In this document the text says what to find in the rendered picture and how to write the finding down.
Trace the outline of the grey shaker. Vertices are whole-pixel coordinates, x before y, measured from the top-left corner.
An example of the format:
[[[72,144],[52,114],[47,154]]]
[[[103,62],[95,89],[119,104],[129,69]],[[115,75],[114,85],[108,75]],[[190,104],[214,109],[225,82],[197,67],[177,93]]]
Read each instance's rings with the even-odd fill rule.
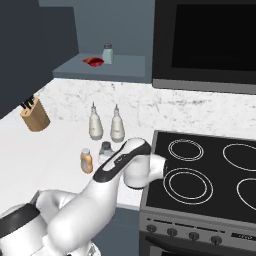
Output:
[[[106,43],[104,45],[102,59],[105,64],[112,64],[114,62],[114,53],[111,44]]]
[[[105,161],[107,161],[115,151],[111,147],[111,143],[109,141],[104,141],[101,144],[101,149],[99,151],[99,157],[98,157],[98,163],[103,164]]]

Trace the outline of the black microwave oven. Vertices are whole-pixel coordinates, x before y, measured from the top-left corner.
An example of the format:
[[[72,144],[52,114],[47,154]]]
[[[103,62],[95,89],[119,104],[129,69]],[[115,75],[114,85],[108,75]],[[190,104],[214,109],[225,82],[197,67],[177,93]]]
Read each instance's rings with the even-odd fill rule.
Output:
[[[152,85],[256,95],[256,0],[156,0]]]

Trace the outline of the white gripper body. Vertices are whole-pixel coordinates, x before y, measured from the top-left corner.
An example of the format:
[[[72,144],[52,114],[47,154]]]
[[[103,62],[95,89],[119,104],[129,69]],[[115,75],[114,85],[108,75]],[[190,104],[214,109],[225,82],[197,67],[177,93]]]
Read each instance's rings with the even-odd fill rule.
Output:
[[[156,154],[152,154],[150,156],[150,173],[149,173],[150,181],[155,181],[158,179],[162,179],[164,177],[166,161],[167,161],[166,158]]]

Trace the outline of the wooden knife block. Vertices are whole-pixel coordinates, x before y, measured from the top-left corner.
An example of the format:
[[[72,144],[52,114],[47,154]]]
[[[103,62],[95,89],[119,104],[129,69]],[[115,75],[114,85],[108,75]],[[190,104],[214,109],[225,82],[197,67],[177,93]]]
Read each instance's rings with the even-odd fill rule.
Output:
[[[31,96],[29,99],[21,103],[21,118],[32,132],[39,132],[47,128],[50,119],[37,97]]]

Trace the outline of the grey open wall cabinet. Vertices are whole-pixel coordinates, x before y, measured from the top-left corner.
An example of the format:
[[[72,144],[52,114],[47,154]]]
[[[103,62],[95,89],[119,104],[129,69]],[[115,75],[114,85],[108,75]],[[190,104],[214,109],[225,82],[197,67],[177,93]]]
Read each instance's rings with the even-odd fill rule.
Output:
[[[56,78],[149,83],[155,0],[39,0],[42,7],[74,10],[78,53],[53,71]],[[114,62],[91,67],[112,45]]]

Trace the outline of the orange condiment bottle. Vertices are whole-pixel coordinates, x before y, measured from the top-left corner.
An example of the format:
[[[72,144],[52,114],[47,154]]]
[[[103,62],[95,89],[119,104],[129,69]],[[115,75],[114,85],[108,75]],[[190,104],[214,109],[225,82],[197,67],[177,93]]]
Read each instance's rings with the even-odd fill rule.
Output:
[[[90,174],[93,171],[93,161],[88,148],[83,148],[80,154],[81,169],[84,173]]]

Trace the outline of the black and silver stove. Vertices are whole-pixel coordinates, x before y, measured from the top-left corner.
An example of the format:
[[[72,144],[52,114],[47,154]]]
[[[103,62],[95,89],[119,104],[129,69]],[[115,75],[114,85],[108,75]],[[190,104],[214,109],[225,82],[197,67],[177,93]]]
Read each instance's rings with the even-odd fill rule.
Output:
[[[159,256],[146,237],[206,256],[256,256],[256,140],[156,131],[152,152],[167,162],[142,194],[139,256]]]

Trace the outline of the red condiment packet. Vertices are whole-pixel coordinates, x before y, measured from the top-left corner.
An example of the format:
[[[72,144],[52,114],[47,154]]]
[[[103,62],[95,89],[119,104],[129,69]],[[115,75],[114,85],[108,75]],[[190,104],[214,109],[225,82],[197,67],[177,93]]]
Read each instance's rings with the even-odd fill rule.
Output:
[[[90,65],[91,67],[99,67],[104,64],[104,60],[98,57],[85,58],[83,62]]]

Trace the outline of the dark cabinet door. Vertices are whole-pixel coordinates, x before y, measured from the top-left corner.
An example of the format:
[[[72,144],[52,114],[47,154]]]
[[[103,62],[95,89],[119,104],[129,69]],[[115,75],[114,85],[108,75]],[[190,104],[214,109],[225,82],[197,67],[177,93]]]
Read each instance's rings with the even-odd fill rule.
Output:
[[[39,0],[0,0],[0,119],[78,53],[74,10]]]

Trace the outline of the white condiment bottle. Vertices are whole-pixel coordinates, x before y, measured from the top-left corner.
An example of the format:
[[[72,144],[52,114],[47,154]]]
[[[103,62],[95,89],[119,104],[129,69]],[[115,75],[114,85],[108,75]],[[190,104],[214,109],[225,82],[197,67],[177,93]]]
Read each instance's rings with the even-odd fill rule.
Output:
[[[100,140],[103,137],[103,127],[95,104],[92,104],[91,107],[91,115],[89,118],[89,135],[92,140]]]
[[[112,141],[115,143],[122,142],[125,137],[124,124],[120,116],[118,106],[115,106],[114,108],[114,116],[111,122],[110,136]]]

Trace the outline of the grey base cabinet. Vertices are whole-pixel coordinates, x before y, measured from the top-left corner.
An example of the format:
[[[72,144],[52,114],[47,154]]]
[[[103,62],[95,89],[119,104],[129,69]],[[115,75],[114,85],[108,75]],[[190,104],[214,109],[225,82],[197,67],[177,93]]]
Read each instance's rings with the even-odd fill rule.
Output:
[[[93,242],[102,256],[139,256],[139,212],[117,208]]]

